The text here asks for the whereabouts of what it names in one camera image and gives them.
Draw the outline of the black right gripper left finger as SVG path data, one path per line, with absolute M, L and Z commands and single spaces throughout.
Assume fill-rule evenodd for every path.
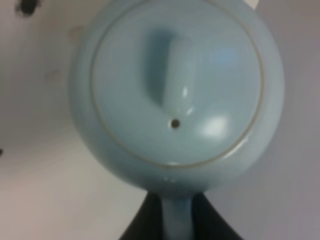
M 147 193 L 140 209 L 120 240 L 162 240 L 163 214 L 161 199 L 157 194 Z

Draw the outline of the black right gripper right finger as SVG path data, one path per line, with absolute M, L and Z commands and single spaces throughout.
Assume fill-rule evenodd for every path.
M 204 193 L 198 193 L 192 199 L 192 220 L 195 240 L 243 240 Z

